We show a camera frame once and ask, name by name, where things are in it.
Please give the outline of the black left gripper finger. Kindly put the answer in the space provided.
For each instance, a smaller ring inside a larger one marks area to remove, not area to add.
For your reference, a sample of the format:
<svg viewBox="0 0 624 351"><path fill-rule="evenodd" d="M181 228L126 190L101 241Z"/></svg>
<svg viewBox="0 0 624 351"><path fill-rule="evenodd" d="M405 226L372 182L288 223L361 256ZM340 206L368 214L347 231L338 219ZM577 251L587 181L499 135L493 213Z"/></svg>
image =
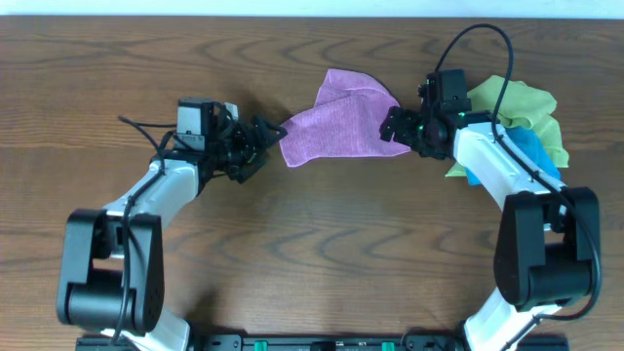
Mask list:
<svg viewBox="0 0 624 351"><path fill-rule="evenodd" d="M260 115L253 116L252 124L257 142L261 146L273 146L288 135L285 128L267 121Z"/></svg>
<svg viewBox="0 0 624 351"><path fill-rule="evenodd" d="M257 173L265 165L265 163L266 159L261 156L245 162L242 165L231 166L228 169L228 177L238 183L244 183L255 173Z"/></svg>

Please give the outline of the purple microfiber cloth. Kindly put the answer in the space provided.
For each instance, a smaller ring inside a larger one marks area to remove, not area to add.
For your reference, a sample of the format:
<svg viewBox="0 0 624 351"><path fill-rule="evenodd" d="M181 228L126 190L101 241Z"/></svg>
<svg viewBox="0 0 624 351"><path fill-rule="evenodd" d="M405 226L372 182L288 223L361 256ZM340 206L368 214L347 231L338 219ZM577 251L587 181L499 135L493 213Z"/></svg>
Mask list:
<svg viewBox="0 0 624 351"><path fill-rule="evenodd" d="M410 151L380 139L380 126L399 103L376 79L365 73L327 71L312 108L282 124L280 141L290 168L318 158L394 157Z"/></svg>

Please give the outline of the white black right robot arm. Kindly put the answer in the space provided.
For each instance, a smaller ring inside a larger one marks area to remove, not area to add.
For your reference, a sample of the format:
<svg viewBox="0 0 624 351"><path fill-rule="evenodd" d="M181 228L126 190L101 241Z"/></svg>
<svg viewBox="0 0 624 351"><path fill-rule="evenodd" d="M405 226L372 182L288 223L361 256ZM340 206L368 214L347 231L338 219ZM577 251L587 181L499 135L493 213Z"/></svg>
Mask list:
<svg viewBox="0 0 624 351"><path fill-rule="evenodd" d="M470 170L502 211L496 288L462 325L465 350L515 350L544 320L575 320L600 294L599 203L539 169L487 112L389 109L380 137Z"/></svg>

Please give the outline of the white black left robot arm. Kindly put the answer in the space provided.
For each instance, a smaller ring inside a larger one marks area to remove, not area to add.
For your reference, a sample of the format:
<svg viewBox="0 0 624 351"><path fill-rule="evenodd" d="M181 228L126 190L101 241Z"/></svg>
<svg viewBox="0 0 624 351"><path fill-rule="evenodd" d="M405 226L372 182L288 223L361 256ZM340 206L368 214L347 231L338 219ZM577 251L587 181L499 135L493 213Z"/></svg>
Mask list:
<svg viewBox="0 0 624 351"><path fill-rule="evenodd" d="M61 323L93 332L79 349L185 350L191 327L164 307L163 233L215 177L242 183L287 131L255 115L179 113L147 173L101 209L67 219L57 293Z"/></svg>

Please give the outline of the green microfiber cloth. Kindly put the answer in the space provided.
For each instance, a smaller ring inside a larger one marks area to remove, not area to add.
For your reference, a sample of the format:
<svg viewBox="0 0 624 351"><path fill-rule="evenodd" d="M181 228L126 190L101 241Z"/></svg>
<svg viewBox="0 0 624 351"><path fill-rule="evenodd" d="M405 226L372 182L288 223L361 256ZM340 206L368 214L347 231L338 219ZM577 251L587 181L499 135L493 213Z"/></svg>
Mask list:
<svg viewBox="0 0 624 351"><path fill-rule="evenodd" d="M502 84L502 77L492 75L470 90L468 98L472 100L473 110L493 112ZM557 101L550 93L522 81L512 81L507 86L498 119L505 129L523 127L534 131L558 169L565 169L568 168L569 155L563 146L560 124L552 116L556 107ZM473 173L458 163L448 170L445 177L467 177L470 185L481 184Z"/></svg>

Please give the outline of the blue microfiber cloth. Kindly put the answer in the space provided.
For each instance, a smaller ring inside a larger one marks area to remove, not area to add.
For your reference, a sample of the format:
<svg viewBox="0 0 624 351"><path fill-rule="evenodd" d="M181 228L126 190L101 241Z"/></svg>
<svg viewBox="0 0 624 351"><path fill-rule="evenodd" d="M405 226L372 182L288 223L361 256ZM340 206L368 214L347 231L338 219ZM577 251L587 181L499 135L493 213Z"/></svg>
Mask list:
<svg viewBox="0 0 624 351"><path fill-rule="evenodd" d="M513 141L536 166L549 176L562 179L561 172L548 155L542 141L534 131L527 130L523 127L516 127L506 128L505 132L507 137Z"/></svg>

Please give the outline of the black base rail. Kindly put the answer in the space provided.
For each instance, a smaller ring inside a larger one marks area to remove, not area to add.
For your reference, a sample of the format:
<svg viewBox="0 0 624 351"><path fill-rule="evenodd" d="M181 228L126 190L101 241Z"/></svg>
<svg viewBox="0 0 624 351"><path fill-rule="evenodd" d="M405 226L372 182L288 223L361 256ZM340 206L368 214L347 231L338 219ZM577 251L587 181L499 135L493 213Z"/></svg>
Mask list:
<svg viewBox="0 0 624 351"><path fill-rule="evenodd" d="M76 351L140 350L137 342L119 341L109 345L107 337L83 336ZM443 334L412 334L401 337L251 337L212 334L192 337L185 350L195 351L435 351L469 350L459 338ZM524 338L515 350L568 351L563 336L541 335Z"/></svg>

